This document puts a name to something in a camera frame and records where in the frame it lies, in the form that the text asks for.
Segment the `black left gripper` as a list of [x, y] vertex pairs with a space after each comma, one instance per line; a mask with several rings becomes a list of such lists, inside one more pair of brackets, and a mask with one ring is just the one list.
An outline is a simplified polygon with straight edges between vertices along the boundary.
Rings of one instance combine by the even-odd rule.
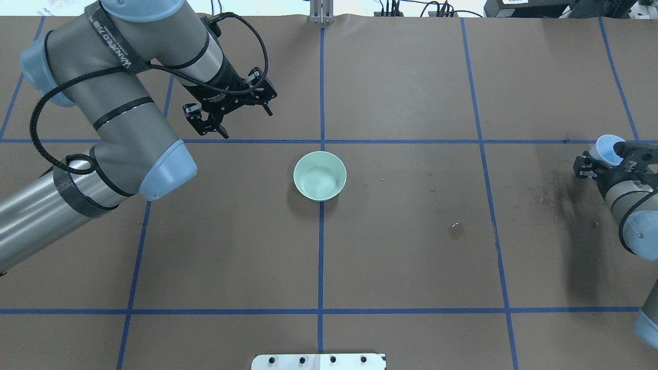
[[245, 105], [260, 105], [270, 117], [273, 112], [269, 103], [277, 98], [278, 93], [265, 72], [258, 66], [252, 68], [246, 78], [238, 75], [235, 68], [226, 62], [220, 71], [205, 87], [183, 80], [184, 88], [200, 103], [207, 112], [214, 113], [213, 131], [228, 140], [227, 129], [222, 125], [225, 115], [234, 112]]

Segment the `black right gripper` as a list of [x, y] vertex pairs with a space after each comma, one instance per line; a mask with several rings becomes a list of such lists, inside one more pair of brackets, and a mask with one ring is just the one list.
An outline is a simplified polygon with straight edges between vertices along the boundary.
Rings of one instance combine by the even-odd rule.
[[639, 182], [656, 190], [657, 175], [649, 168], [657, 164], [657, 145], [618, 141], [613, 144], [615, 154], [623, 158], [616, 167], [608, 167], [600, 161], [595, 161], [588, 151], [576, 157], [573, 170], [576, 178], [592, 178], [602, 197], [618, 183]]

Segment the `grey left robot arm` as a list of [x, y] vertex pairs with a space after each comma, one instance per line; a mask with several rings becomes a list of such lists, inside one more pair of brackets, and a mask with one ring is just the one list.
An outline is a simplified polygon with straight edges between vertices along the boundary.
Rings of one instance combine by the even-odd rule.
[[[140, 82], [157, 70], [181, 83], [195, 102], [183, 106], [200, 135], [217, 133], [227, 114], [277, 96], [265, 66], [240, 77], [219, 43], [220, 21], [247, 21], [232, 12], [200, 16], [186, 1], [96, 1], [61, 28], [35, 40], [20, 57], [41, 93], [31, 113], [31, 143], [50, 163], [40, 178], [2, 201], [2, 275], [90, 220], [136, 194], [148, 201], [178, 189], [197, 165]], [[44, 147], [38, 122], [47, 103], [78, 107], [100, 140], [57, 158]]]

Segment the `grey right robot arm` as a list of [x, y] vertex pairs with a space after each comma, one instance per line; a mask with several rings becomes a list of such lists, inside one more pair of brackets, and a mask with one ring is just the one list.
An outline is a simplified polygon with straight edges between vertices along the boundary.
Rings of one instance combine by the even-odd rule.
[[576, 178], [595, 181], [621, 246], [649, 262], [657, 260], [656, 158], [655, 144], [603, 135], [573, 164]]

